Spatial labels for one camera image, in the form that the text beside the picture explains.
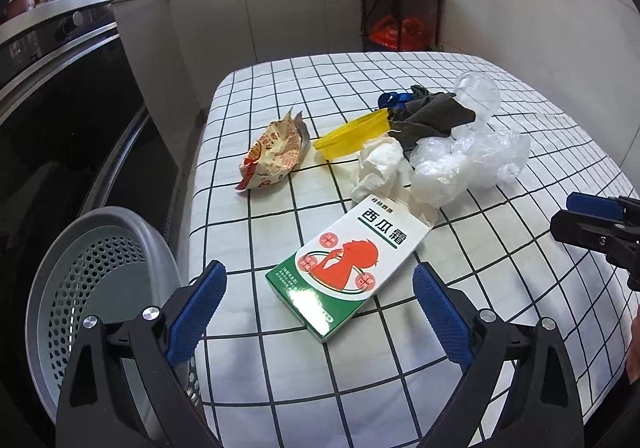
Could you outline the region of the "person's right hand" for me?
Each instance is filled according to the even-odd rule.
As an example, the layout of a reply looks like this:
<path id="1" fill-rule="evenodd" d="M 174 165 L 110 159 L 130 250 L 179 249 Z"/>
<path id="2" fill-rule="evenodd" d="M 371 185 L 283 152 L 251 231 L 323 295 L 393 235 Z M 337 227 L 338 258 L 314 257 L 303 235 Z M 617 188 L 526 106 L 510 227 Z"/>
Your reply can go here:
<path id="1" fill-rule="evenodd" d="M 634 384 L 640 378 L 640 332 L 638 322 L 634 322 L 631 328 L 631 341 L 626 356 L 626 375 L 630 384 Z"/>

